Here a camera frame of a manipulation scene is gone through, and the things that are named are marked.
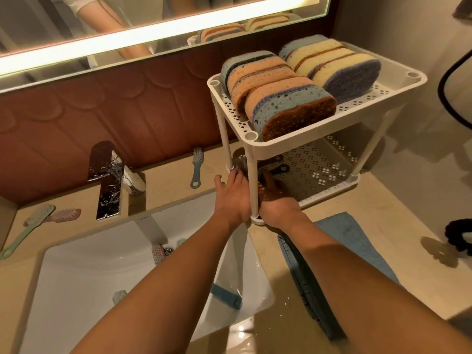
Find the bathroom sink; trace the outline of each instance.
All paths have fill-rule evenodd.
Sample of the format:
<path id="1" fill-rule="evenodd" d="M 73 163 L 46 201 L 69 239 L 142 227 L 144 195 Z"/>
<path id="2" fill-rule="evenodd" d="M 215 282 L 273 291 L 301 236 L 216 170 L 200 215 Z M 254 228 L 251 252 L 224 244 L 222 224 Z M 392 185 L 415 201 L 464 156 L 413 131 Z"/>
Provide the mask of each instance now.
<path id="1" fill-rule="evenodd" d="M 190 237 L 209 219 L 215 196 L 210 192 L 150 210 L 48 249 L 20 354 L 37 354 L 39 348 L 48 354 L 70 352 L 113 307 L 114 293 L 129 292 L 155 267 L 151 243 L 175 249 L 179 239 Z M 192 340 L 249 318 L 274 302 L 245 225 L 228 241 L 215 283 L 239 293 L 243 306 L 231 309 L 209 295 Z"/>

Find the rack shelf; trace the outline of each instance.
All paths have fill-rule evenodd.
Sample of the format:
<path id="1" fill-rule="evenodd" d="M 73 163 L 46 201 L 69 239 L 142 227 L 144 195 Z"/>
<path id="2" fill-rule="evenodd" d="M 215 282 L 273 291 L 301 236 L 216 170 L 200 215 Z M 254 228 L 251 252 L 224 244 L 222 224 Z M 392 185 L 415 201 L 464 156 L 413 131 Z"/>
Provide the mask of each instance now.
<path id="1" fill-rule="evenodd" d="M 236 133 L 245 149 L 251 196 L 251 219 L 263 225 L 258 217 L 257 161 L 283 155 L 283 161 L 265 166 L 268 169 L 286 164 L 288 173 L 275 175 L 287 184 L 291 194 L 306 207 L 336 193 L 343 192 L 360 180 L 359 172 L 375 146 L 390 127 L 414 92 L 427 81 L 424 73 L 401 65 L 362 48 L 344 44 L 355 52 L 369 53 L 382 63 L 381 74 L 373 87 L 363 96 L 338 105 L 336 114 L 328 119 L 264 142 L 248 119 L 236 112 L 231 100 L 221 91 L 220 75 L 207 84 L 215 106 L 221 139 L 226 153 L 226 166 L 234 167 L 225 121 Z M 370 117 L 383 117 L 359 159 L 346 159 L 342 146 L 332 141 L 330 134 Z"/>

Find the countertop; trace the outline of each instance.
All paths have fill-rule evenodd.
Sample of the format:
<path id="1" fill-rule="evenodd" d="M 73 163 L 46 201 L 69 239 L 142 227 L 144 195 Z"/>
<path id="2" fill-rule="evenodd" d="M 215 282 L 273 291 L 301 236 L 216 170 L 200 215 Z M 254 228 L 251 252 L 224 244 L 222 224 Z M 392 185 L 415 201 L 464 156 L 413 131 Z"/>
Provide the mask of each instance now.
<path id="1" fill-rule="evenodd" d="M 231 144 L 232 150 L 239 146 Z M 226 173 L 223 149 L 205 152 L 202 185 L 196 190 L 189 186 L 191 156 L 143 172 L 147 183 L 145 208 L 156 208 L 212 189 L 215 174 Z M 21 335 L 16 334 L 24 328 L 44 251 L 104 224 L 95 221 L 98 194 L 96 184 L 44 201 L 58 209 L 81 208 L 82 214 L 72 222 L 42 224 L 9 259 L 0 262 L 0 354 L 15 353 L 18 348 Z M 20 233 L 24 220 L 38 205 L 18 210 L 7 244 Z M 125 194 L 121 215 L 106 223 L 140 208 L 144 210 L 143 203 L 130 205 Z M 355 189 L 304 210 L 312 221 L 344 211 L 357 220 L 402 285 L 438 315 L 449 319 L 472 306 L 472 271 L 457 261 L 450 249 L 372 174 L 362 174 Z M 188 353 L 354 353 L 347 340 L 330 343 L 306 312 L 276 234 L 256 225 L 249 227 L 249 234 L 274 291 L 274 305 L 240 325 L 192 342 Z"/>

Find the person's right hand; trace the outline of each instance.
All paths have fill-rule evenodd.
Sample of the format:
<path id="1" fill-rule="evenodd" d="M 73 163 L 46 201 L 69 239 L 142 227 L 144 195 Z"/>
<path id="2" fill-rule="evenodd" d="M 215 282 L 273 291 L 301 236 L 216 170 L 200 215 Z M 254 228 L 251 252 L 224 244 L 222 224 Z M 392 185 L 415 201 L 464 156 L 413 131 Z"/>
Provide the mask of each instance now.
<path id="1" fill-rule="evenodd" d="M 262 170 L 265 185 L 259 183 L 259 215 L 264 222 L 287 232 L 293 221 L 303 215 L 298 201 L 289 196 L 285 184 L 272 178 L 272 174 Z"/>

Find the blue brush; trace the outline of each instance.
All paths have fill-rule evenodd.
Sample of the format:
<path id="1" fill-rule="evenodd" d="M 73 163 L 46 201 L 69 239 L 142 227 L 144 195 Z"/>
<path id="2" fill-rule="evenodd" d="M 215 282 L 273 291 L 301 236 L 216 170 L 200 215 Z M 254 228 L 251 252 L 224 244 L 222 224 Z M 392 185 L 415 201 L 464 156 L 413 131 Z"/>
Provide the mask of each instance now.
<path id="1" fill-rule="evenodd" d="M 210 293 L 230 308 L 240 310 L 243 306 L 243 298 L 240 295 L 235 295 L 214 283 L 211 285 Z"/>
<path id="2" fill-rule="evenodd" d="M 198 189 L 201 185 L 200 182 L 200 166 L 204 163 L 204 150 L 199 146 L 193 149 L 193 177 L 190 183 L 192 189 Z"/>

